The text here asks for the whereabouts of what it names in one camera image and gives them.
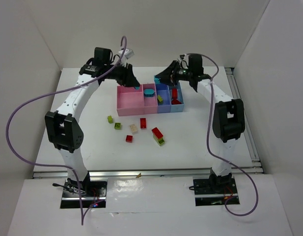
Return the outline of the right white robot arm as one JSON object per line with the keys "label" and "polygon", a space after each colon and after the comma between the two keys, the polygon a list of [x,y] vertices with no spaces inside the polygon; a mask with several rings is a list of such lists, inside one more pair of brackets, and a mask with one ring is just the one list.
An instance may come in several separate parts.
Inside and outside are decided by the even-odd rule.
{"label": "right white robot arm", "polygon": [[213,133],[219,145],[218,153],[210,152],[215,158],[210,169],[208,186],[216,193],[227,188],[232,179],[234,149],[245,130],[244,103],[226,94],[215,83],[215,74],[204,73],[205,55],[187,53],[180,55],[164,71],[155,75],[157,82],[176,86],[180,81],[189,85],[210,102],[207,133]]}

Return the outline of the red lego base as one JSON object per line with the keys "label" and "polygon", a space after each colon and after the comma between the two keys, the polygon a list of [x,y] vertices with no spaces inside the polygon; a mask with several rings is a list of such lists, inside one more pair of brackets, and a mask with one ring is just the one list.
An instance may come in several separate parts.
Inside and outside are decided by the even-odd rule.
{"label": "red lego base", "polygon": [[172,99],[177,99],[178,98],[178,90],[176,88],[172,89]]}

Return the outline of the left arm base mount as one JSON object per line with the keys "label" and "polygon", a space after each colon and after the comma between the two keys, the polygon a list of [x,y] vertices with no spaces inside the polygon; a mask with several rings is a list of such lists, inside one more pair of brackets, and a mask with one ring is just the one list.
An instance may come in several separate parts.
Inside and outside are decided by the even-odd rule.
{"label": "left arm base mount", "polygon": [[[83,208],[105,208],[107,196],[107,180],[91,181],[87,190],[81,190]],[[79,208],[79,194],[77,187],[73,187],[66,180],[64,184],[53,183],[53,187],[62,188],[60,208]]]}

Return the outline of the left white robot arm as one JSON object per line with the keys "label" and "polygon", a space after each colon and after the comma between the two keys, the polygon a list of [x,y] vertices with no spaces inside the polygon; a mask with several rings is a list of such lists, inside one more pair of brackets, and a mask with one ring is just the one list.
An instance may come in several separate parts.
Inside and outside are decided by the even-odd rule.
{"label": "left white robot arm", "polygon": [[79,126],[80,116],[92,94],[105,79],[115,80],[120,86],[139,88],[133,66],[127,62],[134,55],[131,49],[118,53],[119,63],[114,63],[111,50],[95,48],[94,57],[81,67],[76,89],[54,111],[47,112],[45,124],[49,141],[59,151],[67,166],[68,182],[73,187],[90,189],[90,175],[81,154],[84,134]]}

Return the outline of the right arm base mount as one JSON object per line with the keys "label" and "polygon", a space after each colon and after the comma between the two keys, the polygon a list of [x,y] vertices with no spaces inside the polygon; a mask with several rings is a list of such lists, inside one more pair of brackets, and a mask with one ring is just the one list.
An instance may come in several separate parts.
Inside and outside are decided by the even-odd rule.
{"label": "right arm base mount", "polygon": [[196,206],[221,206],[228,200],[228,205],[239,205],[240,200],[235,179],[221,187],[219,190],[213,190],[208,179],[193,179],[193,185],[189,187],[194,192]]}

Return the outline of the teal curved lego brick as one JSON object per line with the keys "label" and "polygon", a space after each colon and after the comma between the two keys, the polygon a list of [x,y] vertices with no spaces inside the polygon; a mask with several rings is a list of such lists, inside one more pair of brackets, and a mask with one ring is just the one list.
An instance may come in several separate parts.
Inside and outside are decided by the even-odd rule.
{"label": "teal curved lego brick", "polygon": [[153,97],[155,95],[155,91],[153,89],[147,88],[143,91],[145,97]]}

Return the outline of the lime green lego brick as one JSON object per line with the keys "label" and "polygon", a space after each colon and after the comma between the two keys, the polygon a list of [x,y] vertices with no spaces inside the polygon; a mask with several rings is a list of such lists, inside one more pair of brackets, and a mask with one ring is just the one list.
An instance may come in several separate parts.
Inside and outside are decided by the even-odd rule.
{"label": "lime green lego brick", "polygon": [[113,118],[112,118],[112,116],[108,116],[108,117],[107,117],[107,120],[108,120],[108,123],[113,123]]}

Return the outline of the small red lego brick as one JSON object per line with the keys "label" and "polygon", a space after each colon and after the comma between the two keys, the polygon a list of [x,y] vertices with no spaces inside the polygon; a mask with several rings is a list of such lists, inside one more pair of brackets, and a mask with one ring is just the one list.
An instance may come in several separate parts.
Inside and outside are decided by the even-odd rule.
{"label": "small red lego brick", "polygon": [[131,143],[133,141],[133,136],[132,135],[127,135],[125,141],[128,142],[128,143]]}

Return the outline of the red curved lego top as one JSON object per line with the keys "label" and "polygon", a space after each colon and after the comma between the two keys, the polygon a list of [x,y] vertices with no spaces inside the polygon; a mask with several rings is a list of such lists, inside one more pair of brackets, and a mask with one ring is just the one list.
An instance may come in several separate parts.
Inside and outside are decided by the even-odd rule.
{"label": "red curved lego top", "polygon": [[179,101],[178,99],[172,99],[172,101],[171,101],[171,104],[172,105],[180,105],[180,104],[182,104],[182,102],[181,101]]}

